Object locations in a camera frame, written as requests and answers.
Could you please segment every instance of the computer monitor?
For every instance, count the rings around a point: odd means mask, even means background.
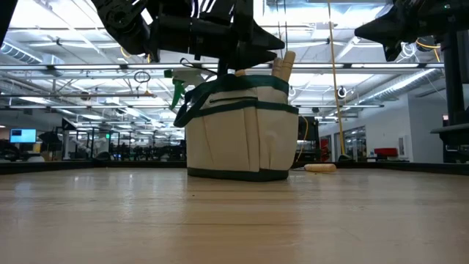
[[[36,130],[14,128],[10,130],[10,143],[36,143]]]

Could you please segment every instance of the ventilation duct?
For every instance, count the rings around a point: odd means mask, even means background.
[[[5,41],[1,44],[0,52],[29,65],[64,64],[63,59],[60,59],[55,55],[32,51],[30,48],[27,48],[24,45],[17,43],[16,41],[9,38],[5,38]]]
[[[407,92],[428,84],[430,81],[437,81],[443,77],[443,71],[439,69],[422,70],[412,75],[403,75],[389,81],[371,92],[362,96],[360,100],[353,100],[351,103],[365,104],[374,100],[388,100],[396,98]]]
[[[26,64],[34,65],[43,63],[43,60],[39,56],[35,56],[32,54],[32,52],[27,52],[18,46],[19,45],[16,43],[13,44],[13,41],[6,39],[1,44],[0,52]]]

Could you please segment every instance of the white wall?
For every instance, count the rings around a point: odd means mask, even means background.
[[[446,101],[438,94],[424,98],[409,95],[410,128],[415,162],[443,163],[443,142],[430,131],[443,126]]]
[[[385,107],[380,109],[365,109],[360,112],[359,118],[343,120],[344,131],[365,126],[368,155],[375,148],[399,148],[399,137],[406,136],[409,143],[406,149],[407,159],[413,161],[407,95],[400,96],[396,101],[384,102],[384,105]],[[320,136],[334,135],[338,132],[338,124],[322,125],[320,127]]]

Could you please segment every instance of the bag handle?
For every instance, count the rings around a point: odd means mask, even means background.
[[[204,88],[206,89],[206,87],[204,87],[204,84],[201,84],[197,88],[192,89],[191,91],[185,93],[184,104],[181,106],[181,108],[177,112],[176,119],[174,120],[175,127],[184,128],[197,115],[197,112],[204,105],[205,101],[209,98],[213,90],[216,88],[216,84],[215,85],[212,84],[211,86],[209,86],[207,91],[202,93],[200,98],[188,110],[188,104],[192,101],[193,94],[195,92],[203,90]]]

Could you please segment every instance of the green trim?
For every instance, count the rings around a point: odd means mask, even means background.
[[[288,111],[293,114],[298,114],[298,109],[293,106],[288,106],[283,103],[268,103],[258,102],[256,100],[245,100],[229,105],[216,106],[210,109],[200,110],[205,104],[205,101],[211,94],[217,92],[228,92],[250,89],[254,87],[272,87],[274,89],[281,90],[288,95],[289,85],[287,82],[273,76],[241,76],[236,77],[232,74],[220,76],[215,81],[209,81],[200,84],[197,88],[186,92],[184,95],[184,104],[177,112],[176,120],[174,125],[178,128],[185,127],[194,117],[207,115],[210,113],[217,113],[222,111],[232,111],[236,109],[242,109],[244,107],[256,106],[258,109],[269,109]],[[188,104],[192,102],[192,107],[188,110]]]
[[[212,99],[212,100],[209,100],[208,102],[209,102],[209,103],[217,103],[217,102],[224,102],[224,101],[228,101],[228,100],[242,100],[242,99],[245,99],[245,100],[257,100],[257,97],[256,97],[256,96],[239,96],[239,97],[236,97],[236,98]]]
[[[235,76],[226,74],[214,81],[200,84],[193,91],[193,99],[198,100],[204,93],[231,92],[251,89],[255,87],[272,87],[288,95],[289,85],[286,81],[275,76]]]
[[[188,167],[188,175],[223,180],[244,180],[250,182],[266,182],[272,180],[286,180],[288,170],[260,169],[258,172],[236,172],[216,169],[196,169]]]
[[[207,109],[201,109],[194,117],[204,117],[211,114],[223,113],[226,111],[234,111],[248,107],[255,107],[256,109],[267,109],[273,111],[286,111],[292,114],[298,114],[299,109],[294,106],[289,106],[284,103],[269,103],[258,100],[244,100],[236,103],[229,103],[222,106],[214,106]]]

